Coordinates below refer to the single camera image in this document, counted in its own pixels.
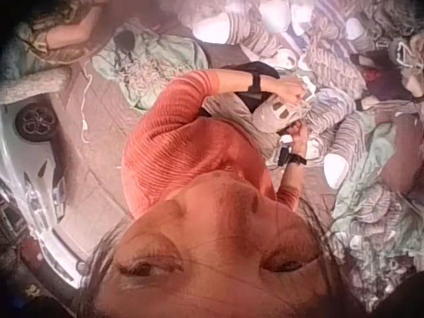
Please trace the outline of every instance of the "red cloth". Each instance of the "red cloth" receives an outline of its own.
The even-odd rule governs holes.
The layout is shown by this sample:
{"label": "red cloth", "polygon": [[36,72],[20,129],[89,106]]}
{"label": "red cloth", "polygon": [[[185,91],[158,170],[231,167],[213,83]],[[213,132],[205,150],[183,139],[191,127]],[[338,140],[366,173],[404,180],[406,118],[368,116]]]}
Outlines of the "red cloth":
{"label": "red cloth", "polygon": [[197,71],[175,79],[130,135],[123,154],[122,182],[134,218],[196,176],[228,166],[263,195],[290,209],[297,205],[296,189],[282,187],[274,193],[263,159],[240,127],[198,117],[203,100],[218,94],[218,77],[210,74]]}

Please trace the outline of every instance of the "tiled floor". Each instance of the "tiled floor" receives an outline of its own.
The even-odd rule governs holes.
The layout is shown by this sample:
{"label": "tiled floor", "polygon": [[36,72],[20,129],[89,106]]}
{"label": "tiled floor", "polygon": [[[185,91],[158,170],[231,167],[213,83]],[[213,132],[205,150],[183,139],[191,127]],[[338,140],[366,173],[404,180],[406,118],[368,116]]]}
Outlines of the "tiled floor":
{"label": "tiled floor", "polygon": [[121,155],[126,136],[139,117],[127,107],[117,85],[101,78],[88,65],[93,82],[85,98],[85,143],[81,139],[80,109],[88,80],[80,71],[73,88],[61,96],[51,95],[51,100],[63,128],[61,158],[68,189],[66,216],[57,231],[86,258],[99,239],[125,216]]}

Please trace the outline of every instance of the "wrist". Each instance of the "wrist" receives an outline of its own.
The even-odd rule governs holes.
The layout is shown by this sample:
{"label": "wrist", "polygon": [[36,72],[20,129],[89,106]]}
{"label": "wrist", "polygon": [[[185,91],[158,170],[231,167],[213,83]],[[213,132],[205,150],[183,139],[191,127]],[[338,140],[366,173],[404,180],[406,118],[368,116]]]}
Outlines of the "wrist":
{"label": "wrist", "polygon": [[300,142],[300,143],[292,144],[292,146],[291,146],[291,153],[292,154],[298,154],[299,156],[302,156],[304,158],[306,156],[306,150],[307,150],[306,142]]}
{"label": "wrist", "polygon": [[268,93],[276,93],[278,88],[278,80],[268,75],[260,76],[260,88]]}

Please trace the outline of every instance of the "hand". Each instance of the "hand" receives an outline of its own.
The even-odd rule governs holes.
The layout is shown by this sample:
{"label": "hand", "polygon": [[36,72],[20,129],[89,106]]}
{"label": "hand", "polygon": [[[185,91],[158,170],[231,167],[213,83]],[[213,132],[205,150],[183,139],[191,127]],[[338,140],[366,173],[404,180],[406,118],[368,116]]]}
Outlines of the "hand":
{"label": "hand", "polygon": [[287,132],[293,138],[291,144],[293,153],[299,154],[300,156],[306,155],[308,132],[307,126],[301,121],[296,121],[294,125],[287,129]]}
{"label": "hand", "polygon": [[284,76],[276,80],[273,93],[280,96],[283,102],[297,105],[301,103],[306,92],[305,84],[293,76]]}

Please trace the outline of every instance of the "car wheel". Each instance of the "car wheel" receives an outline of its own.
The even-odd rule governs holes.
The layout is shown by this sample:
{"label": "car wheel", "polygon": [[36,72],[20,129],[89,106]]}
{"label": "car wheel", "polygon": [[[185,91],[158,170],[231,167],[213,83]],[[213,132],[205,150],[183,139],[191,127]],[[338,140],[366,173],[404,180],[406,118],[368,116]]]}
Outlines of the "car wheel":
{"label": "car wheel", "polygon": [[31,142],[52,140],[59,120],[53,108],[41,103],[32,103],[21,109],[15,119],[19,136]]}

